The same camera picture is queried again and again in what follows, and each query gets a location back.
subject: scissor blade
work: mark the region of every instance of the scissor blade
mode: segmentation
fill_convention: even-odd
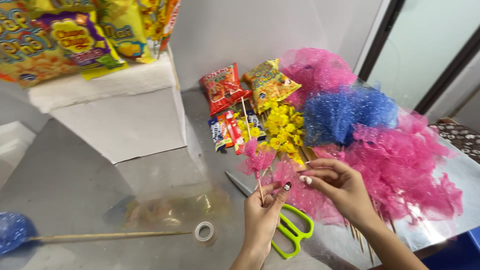
[[[244,183],[240,182],[233,174],[231,174],[229,171],[225,170],[225,174],[228,176],[230,181],[234,183],[234,185],[245,195],[245,196],[250,196],[250,194],[253,193],[253,191],[247,187]]]

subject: green scissors handle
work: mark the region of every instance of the green scissors handle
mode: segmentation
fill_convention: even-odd
[[[305,220],[308,223],[308,225],[310,226],[310,230],[307,233],[304,233],[304,232],[300,231],[295,225],[293,225],[293,223],[291,221],[289,221],[282,213],[280,213],[280,219],[296,235],[294,235],[288,228],[283,226],[282,223],[280,223],[280,225],[278,226],[278,229],[280,230],[281,233],[283,233],[283,235],[286,238],[288,238],[288,239],[290,239],[290,241],[292,241],[295,249],[293,250],[292,253],[285,253],[282,250],[280,250],[280,248],[275,244],[275,242],[273,242],[273,240],[272,240],[272,246],[280,254],[280,256],[282,256],[284,259],[290,259],[291,257],[297,255],[300,252],[300,241],[302,239],[307,239],[307,238],[310,238],[312,236],[312,234],[313,234],[313,221],[307,215],[305,215],[304,213],[302,213],[300,210],[296,209],[293,206],[284,204],[282,208],[285,208],[285,209],[288,209],[288,210],[294,212],[295,214],[297,214],[297,216],[299,216],[303,220]]]

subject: nail art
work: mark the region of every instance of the nail art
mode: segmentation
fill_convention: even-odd
[[[312,179],[308,176],[302,175],[300,176],[300,181],[306,182],[308,185],[312,183]]]
[[[290,181],[288,181],[288,182],[285,184],[285,186],[283,186],[283,189],[284,189],[285,191],[288,191],[288,190],[290,190],[291,187],[292,187],[292,183],[290,183]]]

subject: patterned fabric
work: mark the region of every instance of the patterned fabric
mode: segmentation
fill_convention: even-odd
[[[430,127],[438,128],[438,134],[442,138],[480,163],[480,135],[476,131],[463,125],[448,123],[434,124]]]

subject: white nail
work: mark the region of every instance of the white nail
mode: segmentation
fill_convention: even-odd
[[[312,179],[308,176],[305,176],[305,175],[300,176],[300,181],[307,182],[308,185],[310,185],[312,183]]]

